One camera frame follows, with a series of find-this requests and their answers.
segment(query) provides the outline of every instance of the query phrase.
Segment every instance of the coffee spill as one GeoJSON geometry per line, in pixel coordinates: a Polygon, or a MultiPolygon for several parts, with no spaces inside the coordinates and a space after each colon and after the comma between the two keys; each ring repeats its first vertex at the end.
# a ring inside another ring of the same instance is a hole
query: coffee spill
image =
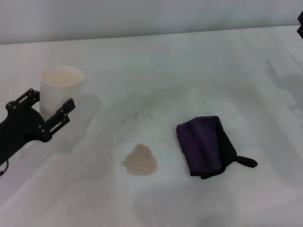
{"type": "Polygon", "coordinates": [[[122,162],[129,174],[148,176],[157,170],[157,162],[148,146],[137,144],[122,162]]]}

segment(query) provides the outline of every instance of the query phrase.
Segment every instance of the brown stain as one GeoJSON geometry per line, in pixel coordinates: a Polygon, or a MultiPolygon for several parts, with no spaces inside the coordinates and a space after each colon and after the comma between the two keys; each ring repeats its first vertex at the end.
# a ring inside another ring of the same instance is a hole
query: brown stain
{"type": "Polygon", "coordinates": [[[129,174],[135,176],[148,176],[156,172],[157,161],[148,146],[137,144],[132,153],[127,155],[122,162],[129,174]]]}

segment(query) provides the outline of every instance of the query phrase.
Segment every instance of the white tabletop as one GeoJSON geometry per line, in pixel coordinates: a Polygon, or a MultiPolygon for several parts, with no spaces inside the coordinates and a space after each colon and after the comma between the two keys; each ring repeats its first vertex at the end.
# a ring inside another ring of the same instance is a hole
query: white tabletop
{"type": "Polygon", "coordinates": [[[43,68],[88,81],[71,122],[10,159],[1,227],[299,227],[303,224],[303,40],[298,26],[0,46],[5,104],[43,68]],[[218,115],[238,155],[190,177],[175,127],[218,115]],[[137,144],[158,169],[121,166],[137,144]]]}

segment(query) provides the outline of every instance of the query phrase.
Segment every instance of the white paper cup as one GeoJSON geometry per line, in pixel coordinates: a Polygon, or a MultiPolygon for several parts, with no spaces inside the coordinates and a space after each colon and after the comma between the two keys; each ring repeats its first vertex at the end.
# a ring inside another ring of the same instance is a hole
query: white paper cup
{"type": "Polygon", "coordinates": [[[72,98],[77,107],[85,74],[71,66],[54,66],[41,74],[40,114],[44,120],[53,116],[62,105],[72,98]]]}

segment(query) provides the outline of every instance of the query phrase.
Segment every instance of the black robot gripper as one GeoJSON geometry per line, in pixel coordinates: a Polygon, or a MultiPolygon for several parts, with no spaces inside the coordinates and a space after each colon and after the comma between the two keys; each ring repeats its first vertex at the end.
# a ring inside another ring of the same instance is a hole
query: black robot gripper
{"type": "Polygon", "coordinates": [[[39,101],[40,92],[31,88],[5,106],[8,116],[0,123],[0,165],[5,162],[8,165],[8,159],[29,141],[48,142],[70,121],[68,113],[75,108],[72,99],[64,103],[47,121],[44,121],[40,113],[32,108],[39,101]]]}

